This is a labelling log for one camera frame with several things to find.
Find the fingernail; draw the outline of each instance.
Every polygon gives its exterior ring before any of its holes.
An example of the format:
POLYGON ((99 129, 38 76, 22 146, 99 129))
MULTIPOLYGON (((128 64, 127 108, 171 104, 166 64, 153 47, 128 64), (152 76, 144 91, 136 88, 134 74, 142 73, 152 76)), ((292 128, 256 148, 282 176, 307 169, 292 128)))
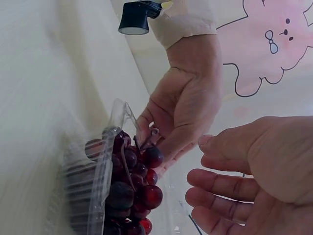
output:
POLYGON ((212 137, 212 135, 204 135, 200 137, 198 141, 199 146, 207 144, 212 139, 212 137))

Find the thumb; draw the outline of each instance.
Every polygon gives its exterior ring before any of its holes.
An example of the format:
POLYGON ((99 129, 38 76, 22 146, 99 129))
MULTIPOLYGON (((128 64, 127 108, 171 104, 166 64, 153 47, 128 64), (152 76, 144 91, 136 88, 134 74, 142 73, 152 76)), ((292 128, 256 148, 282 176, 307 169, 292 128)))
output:
POLYGON ((273 125, 279 117, 263 117, 250 124, 230 128, 217 136, 203 136, 199 139, 199 147, 206 157, 214 160, 247 160, 254 144, 261 144, 260 137, 273 125))
POLYGON ((197 144, 199 135, 191 126, 175 128, 158 146, 163 153, 165 161, 173 159, 179 152, 186 152, 197 144))

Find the wrist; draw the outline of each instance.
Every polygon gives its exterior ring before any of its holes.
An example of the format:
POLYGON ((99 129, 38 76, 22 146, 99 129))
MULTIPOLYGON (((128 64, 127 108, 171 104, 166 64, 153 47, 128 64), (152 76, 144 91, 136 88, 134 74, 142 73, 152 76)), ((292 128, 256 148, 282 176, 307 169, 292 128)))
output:
POLYGON ((172 68, 196 74, 197 77, 220 80, 223 64, 217 35, 182 38, 166 52, 172 68))

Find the bunch of cherries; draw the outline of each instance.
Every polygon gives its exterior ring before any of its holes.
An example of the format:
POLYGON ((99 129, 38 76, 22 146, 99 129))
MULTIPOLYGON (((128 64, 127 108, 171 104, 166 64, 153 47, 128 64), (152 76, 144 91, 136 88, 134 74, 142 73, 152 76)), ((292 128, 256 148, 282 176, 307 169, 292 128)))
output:
MULTIPOLYGON (((122 130, 115 137, 103 235, 148 235, 151 232, 152 224, 146 217, 163 199, 153 170, 163 161, 163 154, 151 142, 157 133, 158 130, 153 129, 142 145, 135 136, 134 146, 130 136, 122 130)), ((102 149, 103 140, 94 139, 86 143, 85 153, 96 162, 102 149)))

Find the black cap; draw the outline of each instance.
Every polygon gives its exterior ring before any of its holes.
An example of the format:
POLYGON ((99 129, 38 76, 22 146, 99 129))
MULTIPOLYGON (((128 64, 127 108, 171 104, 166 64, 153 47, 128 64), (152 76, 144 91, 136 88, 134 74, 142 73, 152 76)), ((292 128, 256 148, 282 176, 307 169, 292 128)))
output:
POLYGON ((118 31, 126 35, 143 35, 149 32, 148 17, 160 15, 161 4, 152 1, 135 1, 124 4, 118 31))

